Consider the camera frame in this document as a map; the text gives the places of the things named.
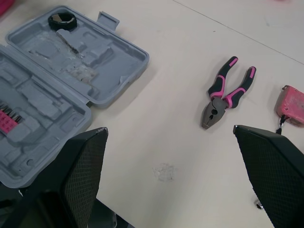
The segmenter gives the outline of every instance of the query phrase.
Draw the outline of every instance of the black tape roll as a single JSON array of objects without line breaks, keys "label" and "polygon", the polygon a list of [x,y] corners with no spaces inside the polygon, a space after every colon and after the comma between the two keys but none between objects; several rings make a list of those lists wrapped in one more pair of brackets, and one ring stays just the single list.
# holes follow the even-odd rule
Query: black tape roll
[{"label": "black tape roll", "polygon": [[50,16],[48,19],[50,28],[54,31],[59,29],[72,30],[77,27],[77,20],[72,13],[57,13]]}]

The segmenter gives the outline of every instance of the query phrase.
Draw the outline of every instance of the pliers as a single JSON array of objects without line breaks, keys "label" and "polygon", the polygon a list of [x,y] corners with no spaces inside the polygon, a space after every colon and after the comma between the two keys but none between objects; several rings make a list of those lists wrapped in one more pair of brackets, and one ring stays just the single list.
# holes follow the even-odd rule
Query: pliers
[{"label": "pliers", "polygon": [[211,102],[206,106],[202,117],[202,127],[210,128],[224,115],[227,108],[236,108],[242,95],[250,88],[257,69],[252,66],[245,74],[242,84],[222,99],[225,89],[225,80],[228,71],[236,64],[238,58],[233,56],[218,72],[213,86],[208,90]]}]

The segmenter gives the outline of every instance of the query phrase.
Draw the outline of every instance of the tool case compartment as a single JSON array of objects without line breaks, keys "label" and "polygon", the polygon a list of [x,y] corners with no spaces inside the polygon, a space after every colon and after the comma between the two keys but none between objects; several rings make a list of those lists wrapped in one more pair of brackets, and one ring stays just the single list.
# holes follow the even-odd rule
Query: tool case compartment
[{"label": "tool case compartment", "polygon": [[[74,30],[50,29],[48,17],[60,12],[76,16]],[[30,185],[91,124],[87,104],[107,107],[146,69],[149,55],[115,34],[119,21],[106,13],[98,21],[59,6],[10,32],[9,45],[0,46],[0,101],[22,117],[8,133],[0,129],[4,185]]]}]

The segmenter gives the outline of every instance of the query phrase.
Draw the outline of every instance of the table surface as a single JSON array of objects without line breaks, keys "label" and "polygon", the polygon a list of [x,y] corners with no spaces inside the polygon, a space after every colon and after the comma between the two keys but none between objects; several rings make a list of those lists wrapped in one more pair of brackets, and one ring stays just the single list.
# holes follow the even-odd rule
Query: table surface
[{"label": "table surface", "polygon": [[[253,204],[256,196],[232,130],[243,124],[275,131],[281,88],[304,91],[304,28],[288,30],[280,18],[285,26],[267,30],[258,21],[253,30],[245,29],[254,24],[258,7],[247,9],[240,0],[229,0],[233,10],[217,14],[224,1],[20,0],[0,18],[0,42],[5,44],[9,30],[56,5],[68,5],[93,20],[105,11],[120,20],[118,35],[150,54],[147,70],[120,98],[104,110],[92,107],[90,127],[109,129],[97,198],[136,228],[272,227]],[[262,1],[257,4],[263,7]],[[251,20],[237,20],[242,10],[250,12]],[[290,36],[276,40],[276,34]],[[206,91],[231,56],[239,62],[228,75],[226,93],[240,84],[250,66],[257,68],[256,78],[240,105],[205,131],[200,120],[209,102]],[[304,151],[302,132],[289,124],[283,129]]]}]

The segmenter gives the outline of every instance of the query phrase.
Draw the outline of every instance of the tool case latch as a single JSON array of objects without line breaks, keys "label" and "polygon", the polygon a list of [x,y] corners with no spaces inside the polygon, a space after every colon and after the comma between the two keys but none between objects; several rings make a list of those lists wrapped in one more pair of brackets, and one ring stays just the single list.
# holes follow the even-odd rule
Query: tool case latch
[{"label": "tool case latch", "polygon": [[97,23],[115,32],[116,27],[119,24],[119,20],[102,11],[99,12]]}]

